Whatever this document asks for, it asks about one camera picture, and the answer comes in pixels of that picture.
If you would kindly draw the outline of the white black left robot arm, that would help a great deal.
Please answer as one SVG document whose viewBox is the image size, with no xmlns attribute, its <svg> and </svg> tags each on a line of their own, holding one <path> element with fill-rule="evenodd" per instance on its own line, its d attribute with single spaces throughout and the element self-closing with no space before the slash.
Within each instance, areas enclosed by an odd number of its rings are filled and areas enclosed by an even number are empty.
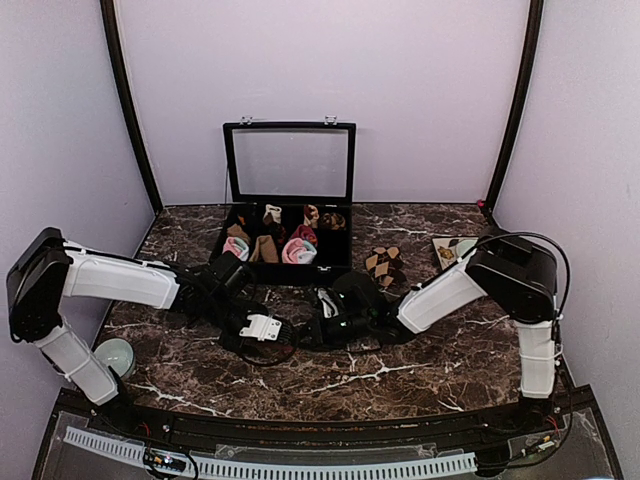
<svg viewBox="0 0 640 480">
<path fill-rule="evenodd" d="M 46 228 L 6 275 L 9 334 L 15 343 L 35 345 L 92 404 L 103 406 L 107 425 L 131 436 L 141 427 L 140 412 L 124 400 L 114 369 L 64 319 L 62 300 L 124 302 L 205 320 L 220 330 L 224 349 L 254 366 L 275 366 L 295 353 L 298 334 L 289 321 L 241 298 L 253 282 L 249 265 L 230 252 L 185 267 L 91 250 Z"/>
</svg>

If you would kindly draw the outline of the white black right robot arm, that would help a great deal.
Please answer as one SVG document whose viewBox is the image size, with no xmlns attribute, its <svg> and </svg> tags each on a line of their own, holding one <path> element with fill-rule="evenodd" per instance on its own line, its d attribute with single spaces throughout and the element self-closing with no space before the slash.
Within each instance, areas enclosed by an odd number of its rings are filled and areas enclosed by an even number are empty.
<svg viewBox="0 0 640 480">
<path fill-rule="evenodd" d="M 366 274 L 349 272 L 319 288 L 318 314 L 302 328 L 312 349 L 333 350 L 361 338 L 400 345 L 425 333 L 462 307 L 487 297 L 514 321 L 521 362 L 520 392 L 526 398 L 510 413 L 521 434 L 549 416 L 560 354 L 559 322 L 570 286 L 558 270 L 570 262 L 554 240 L 534 232 L 486 229 L 463 255 L 432 279 L 390 302 Z"/>
</svg>

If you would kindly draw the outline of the brown argyle rolled sock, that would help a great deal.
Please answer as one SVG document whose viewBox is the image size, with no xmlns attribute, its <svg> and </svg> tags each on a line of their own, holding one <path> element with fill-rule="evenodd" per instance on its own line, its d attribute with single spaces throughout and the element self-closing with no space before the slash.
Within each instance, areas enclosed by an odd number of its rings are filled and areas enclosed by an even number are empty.
<svg viewBox="0 0 640 480">
<path fill-rule="evenodd" d="M 402 253 L 396 246 L 375 247 L 365 259 L 367 273 L 381 288 L 405 283 L 406 275 L 403 268 Z"/>
</svg>

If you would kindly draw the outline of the pink white rolled sock right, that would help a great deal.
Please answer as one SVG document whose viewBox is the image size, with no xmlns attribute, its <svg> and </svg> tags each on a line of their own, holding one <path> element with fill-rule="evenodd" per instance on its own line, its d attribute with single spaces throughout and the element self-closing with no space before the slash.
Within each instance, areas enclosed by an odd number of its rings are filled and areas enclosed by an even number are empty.
<svg viewBox="0 0 640 480">
<path fill-rule="evenodd" d="M 301 238 L 289 240 L 282 250 L 282 262 L 293 265 L 309 265 L 317 255 L 316 247 Z"/>
</svg>

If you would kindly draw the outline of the pink white rolled sock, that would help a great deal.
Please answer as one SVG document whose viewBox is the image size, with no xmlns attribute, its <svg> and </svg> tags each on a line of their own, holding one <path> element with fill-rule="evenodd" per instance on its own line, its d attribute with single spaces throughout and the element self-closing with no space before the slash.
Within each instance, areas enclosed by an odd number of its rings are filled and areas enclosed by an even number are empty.
<svg viewBox="0 0 640 480">
<path fill-rule="evenodd" d="M 240 261 L 247 261 L 249 258 L 250 246 L 240 237 L 228 237 L 222 248 L 222 253 L 232 253 Z"/>
<path fill-rule="evenodd" d="M 293 265 L 309 265 L 317 255 L 316 247 L 301 238 L 289 240 L 282 250 L 282 262 Z"/>
</svg>

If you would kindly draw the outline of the brown tan rolled sock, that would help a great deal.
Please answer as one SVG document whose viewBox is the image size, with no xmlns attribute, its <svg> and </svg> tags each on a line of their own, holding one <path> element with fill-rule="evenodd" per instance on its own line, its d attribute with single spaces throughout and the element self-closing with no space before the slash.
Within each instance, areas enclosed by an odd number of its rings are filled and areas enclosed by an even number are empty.
<svg viewBox="0 0 640 480">
<path fill-rule="evenodd" d="M 249 262 L 263 262 L 267 264 L 276 264 L 279 262 L 279 255 L 273 238 L 270 235 L 261 235 L 256 238 L 253 252 L 251 253 Z"/>
</svg>

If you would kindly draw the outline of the maroon teal rolled sock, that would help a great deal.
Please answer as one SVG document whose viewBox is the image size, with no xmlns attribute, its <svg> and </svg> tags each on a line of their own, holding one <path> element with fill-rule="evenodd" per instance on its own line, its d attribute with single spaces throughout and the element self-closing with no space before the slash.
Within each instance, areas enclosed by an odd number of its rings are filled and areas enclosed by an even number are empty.
<svg viewBox="0 0 640 480">
<path fill-rule="evenodd" d="M 291 239 L 301 239 L 303 241 L 309 242 L 311 245 L 316 247 L 318 245 L 318 237 L 315 230 L 309 226 L 300 224 L 291 235 Z"/>
</svg>

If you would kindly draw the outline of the leopard pattern rolled sock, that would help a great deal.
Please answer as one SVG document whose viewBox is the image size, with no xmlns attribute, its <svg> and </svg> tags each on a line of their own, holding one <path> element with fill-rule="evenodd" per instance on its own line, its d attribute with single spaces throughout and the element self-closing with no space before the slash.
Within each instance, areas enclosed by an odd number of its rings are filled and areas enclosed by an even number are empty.
<svg viewBox="0 0 640 480">
<path fill-rule="evenodd" d="M 319 228 L 322 230 L 341 231 L 345 230 L 347 226 L 346 218 L 337 213 L 324 213 L 318 222 Z"/>
</svg>

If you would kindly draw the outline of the pink white rolled sock left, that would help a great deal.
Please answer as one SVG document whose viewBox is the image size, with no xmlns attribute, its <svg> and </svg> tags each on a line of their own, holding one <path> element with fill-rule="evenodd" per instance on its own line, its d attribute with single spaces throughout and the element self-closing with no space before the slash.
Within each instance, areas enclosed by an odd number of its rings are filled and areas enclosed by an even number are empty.
<svg viewBox="0 0 640 480">
<path fill-rule="evenodd" d="M 240 237 L 228 237 L 222 248 L 222 253 L 232 253 L 240 261 L 247 261 L 249 258 L 250 246 Z"/>
</svg>

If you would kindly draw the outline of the cream brown rolled sock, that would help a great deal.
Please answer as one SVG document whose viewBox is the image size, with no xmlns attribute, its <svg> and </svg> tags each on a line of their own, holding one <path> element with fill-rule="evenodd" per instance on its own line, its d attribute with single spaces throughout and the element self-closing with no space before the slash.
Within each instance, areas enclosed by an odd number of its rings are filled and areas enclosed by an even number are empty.
<svg viewBox="0 0 640 480">
<path fill-rule="evenodd" d="M 282 222 L 282 208 L 280 206 L 266 204 L 263 215 L 265 225 L 280 224 Z"/>
</svg>

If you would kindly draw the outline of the square floral ceramic plate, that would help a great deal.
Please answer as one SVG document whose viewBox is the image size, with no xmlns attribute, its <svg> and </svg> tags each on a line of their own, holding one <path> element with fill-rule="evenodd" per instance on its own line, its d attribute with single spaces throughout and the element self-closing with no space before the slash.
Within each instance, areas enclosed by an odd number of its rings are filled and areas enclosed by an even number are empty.
<svg viewBox="0 0 640 480">
<path fill-rule="evenodd" d="M 456 245 L 461 240 L 469 238 L 476 238 L 478 241 L 477 237 L 437 237 L 432 240 L 436 256 L 444 268 L 459 258 L 456 254 Z"/>
</svg>

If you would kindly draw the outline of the pale green bowl left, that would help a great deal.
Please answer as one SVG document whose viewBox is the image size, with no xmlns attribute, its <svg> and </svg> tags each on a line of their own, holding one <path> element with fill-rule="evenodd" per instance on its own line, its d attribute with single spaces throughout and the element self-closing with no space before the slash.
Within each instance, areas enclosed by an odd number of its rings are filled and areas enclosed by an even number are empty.
<svg viewBox="0 0 640 480">
<path fill-rule="evenodd" d="M 94 353 L 105 366 L 111 367 L 122 380 L 127 380 L 135 371 L 134 349 L 124 339 L 108 339 L 99 344 Z"/>
</svg>

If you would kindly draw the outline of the black sock organizer box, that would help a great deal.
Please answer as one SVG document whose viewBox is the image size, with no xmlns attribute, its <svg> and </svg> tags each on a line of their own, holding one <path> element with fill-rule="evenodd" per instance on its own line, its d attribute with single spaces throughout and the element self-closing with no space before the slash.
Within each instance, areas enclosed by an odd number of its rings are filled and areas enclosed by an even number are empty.
<svg viewBox="0 0 640 480">
<path fill-rule="evenodd" d="M 352 268 L 352 202 L 357 127 L 351 122 L 227 122 L 222 127 L 227 162 L 226 217 L 210 257 L 216 259 L 234 225 L 251 240 L 274 232 L 263 223 L 265 205 L 282 208 L 282 249 L 306 214 L 316 209 L 317 255 L 309 265 L 252 263 L 266 285 L 329 285 Z M 345 230 L 322 230 L 324 213 L 346 218 Z"/>
</svg>

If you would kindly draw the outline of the pale green ceramic bowl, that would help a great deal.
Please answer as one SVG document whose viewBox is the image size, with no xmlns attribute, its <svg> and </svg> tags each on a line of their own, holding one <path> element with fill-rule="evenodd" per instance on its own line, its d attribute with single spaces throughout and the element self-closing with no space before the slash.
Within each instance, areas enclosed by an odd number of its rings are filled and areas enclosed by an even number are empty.
<svg viewBox="0 0 640 480">
<path fill-rule="evenodd" d="M 470 251 L 476 245 L 476 243 L 477 243 L 477 239 L 476 238 L 469 238 L 469 239 L 461 240 L 455 247 L 456 254 L 459 257 L 462 257 L 465 253 Z"/>
</svg>

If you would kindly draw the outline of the black front table rail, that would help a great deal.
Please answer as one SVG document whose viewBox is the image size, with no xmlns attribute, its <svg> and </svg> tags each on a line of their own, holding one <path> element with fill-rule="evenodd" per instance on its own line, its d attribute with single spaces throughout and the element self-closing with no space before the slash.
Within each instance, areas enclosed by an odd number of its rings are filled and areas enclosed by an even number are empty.
<svg viewBox="0 0 640 480">
<path fill-rule="evenodd" d="M 174 401 L 168 408 L 137 405 L 133 436 L 156 445 L 211 450 L 231 445 L 293 449 L 364 449 L 433 443 L 465 451 L 503 448 L 520 436 L 569 424 L 570 414 L 599 410 L 590 386 L 562 391 L 553 401 L 524 401 L 485 409 L 387 420 L 309 421 L 220 416 L 198 405 Z"/>
</svg>

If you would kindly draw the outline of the black right frame post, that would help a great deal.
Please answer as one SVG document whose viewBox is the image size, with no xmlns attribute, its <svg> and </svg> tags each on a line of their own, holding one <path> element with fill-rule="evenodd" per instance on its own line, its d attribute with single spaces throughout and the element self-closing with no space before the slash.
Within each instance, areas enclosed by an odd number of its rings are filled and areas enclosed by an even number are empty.
<svg viewBox="0 0 640 480">
<path fill-rule="evenodd" d="M 504 135 L 488 191 L 485 198 L 478 202 L 478 206 L 487 219 L 493 216 L 497 206 L 515 148 L 533 74 L 543 12 L 543 0 L 531 0 L 529 2 L 522 53 Z"/>
</svg>

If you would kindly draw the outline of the black frame post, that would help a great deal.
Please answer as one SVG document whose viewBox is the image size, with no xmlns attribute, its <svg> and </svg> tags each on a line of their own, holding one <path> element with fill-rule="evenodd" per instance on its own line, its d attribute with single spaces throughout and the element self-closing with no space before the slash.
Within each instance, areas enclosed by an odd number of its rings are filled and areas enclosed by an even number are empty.
<svg viewBox="0 0 640 480">
<path fill-rule="evenodd" d="M 497 206 L 515 148 L 533 74 L 543 12 L 543 0 L 531 0 L 529 2 L 522 53 L 504 135 L 488 191 L 485 198 L 478 202 L 478 206 L 487 219 L 493 216 Z"/>
<path fill-rule="evenodd" d="M 158 216 L 164 210 L 164 205 L 152 172 L 151 162 L 144 145 L 143 134 L 134 105 L 118 26 L 116 2 L 113 0 L 100 0 L 99 4 L 111 70 L 125 127 L 147 199 L 154 215 Z"/>
</svg>

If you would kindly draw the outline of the black left frame post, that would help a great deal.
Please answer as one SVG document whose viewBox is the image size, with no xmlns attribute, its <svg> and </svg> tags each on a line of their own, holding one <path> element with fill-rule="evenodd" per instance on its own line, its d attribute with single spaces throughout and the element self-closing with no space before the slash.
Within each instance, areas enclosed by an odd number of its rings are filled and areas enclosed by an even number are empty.
<svg viewBox="0 0 640 480">
<path fill-rule="evenodd" d="M 134 105 L 118 26 L 116 2 L 113 0 L 100 0 L 99 4 L 111 70 L 125 127 L 147 199 L 154 215 L 158 216 L 164 210 L 164 205 L 152 172 L 151 162 L 144 145 L 143 134 Z"/>
</svg>

